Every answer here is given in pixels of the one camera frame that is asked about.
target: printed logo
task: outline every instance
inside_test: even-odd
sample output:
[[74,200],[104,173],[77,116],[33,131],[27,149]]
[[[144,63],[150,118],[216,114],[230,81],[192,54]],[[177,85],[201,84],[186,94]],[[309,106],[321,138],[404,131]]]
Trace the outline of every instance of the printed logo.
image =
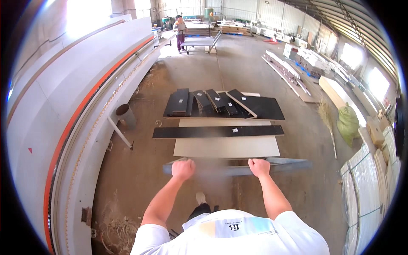
[[239,228],[239,224],[232,224],[232,225],[229,225],[229,227],[230,227],[230,229],[231,229],[232,231],[237,231],[237,230],[240,229],[240,228]]

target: white t-shirt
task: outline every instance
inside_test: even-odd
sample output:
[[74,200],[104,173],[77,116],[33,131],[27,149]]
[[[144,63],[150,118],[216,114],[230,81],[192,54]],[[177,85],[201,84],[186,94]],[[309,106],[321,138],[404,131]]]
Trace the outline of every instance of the white t-shirt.
[[329,254],[324,238],[292,211],[271,220],[222,210],[201,214],[183,229],[170,241],[164,227],[143,225],[130,254]]

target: white sneaker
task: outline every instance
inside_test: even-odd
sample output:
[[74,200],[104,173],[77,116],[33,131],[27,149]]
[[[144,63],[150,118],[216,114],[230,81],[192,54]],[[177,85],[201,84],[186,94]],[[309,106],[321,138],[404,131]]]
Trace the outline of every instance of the white sneaker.
[[207,202],[205,201],[205,195],[204,195],[204,193],[202,193],[201,191],[200,191],[200,192],[197,192],[197,193],[195,194],[195,199],[197,200],[198,205],[206,204],[206,203],[207,203]]

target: corrugated wall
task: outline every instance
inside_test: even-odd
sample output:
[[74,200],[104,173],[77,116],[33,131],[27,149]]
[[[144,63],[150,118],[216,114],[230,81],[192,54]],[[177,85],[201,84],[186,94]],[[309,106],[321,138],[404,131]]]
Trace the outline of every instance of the corrugated wall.
[[297,34],[298,26],[303,27],[302,36],[307,40],[312,32],[312,45],[319,46],[322,53],[330,55],[335,47],[337,38],[320,20],[305,15],[301,10],[284,4],[278,0],[269,0],[269,4],[262,0],[158,0],[160,18],[203,15],[205,7],[212,7],[215,15],[227,19],[257,20],[270,24],[273,27],[282,27],[285,34]]

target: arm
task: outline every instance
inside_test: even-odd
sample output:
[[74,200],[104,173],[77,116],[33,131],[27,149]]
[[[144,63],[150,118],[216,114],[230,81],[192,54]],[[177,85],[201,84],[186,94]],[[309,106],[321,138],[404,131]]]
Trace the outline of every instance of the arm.
[[268,217],[276,217],[286,211],[292,211],[292,206],[269,175],[270,163],[265,160],[249,159],[249,168],[258,177],[264,195],[264,204]]
[[173,177],[156,194],[143,215],[141,226],[156,224],[166,228],[166,220],[173,209],[174,200],[181,185],[190,178],[195,171],[192,160],[176,161],[171,167]]

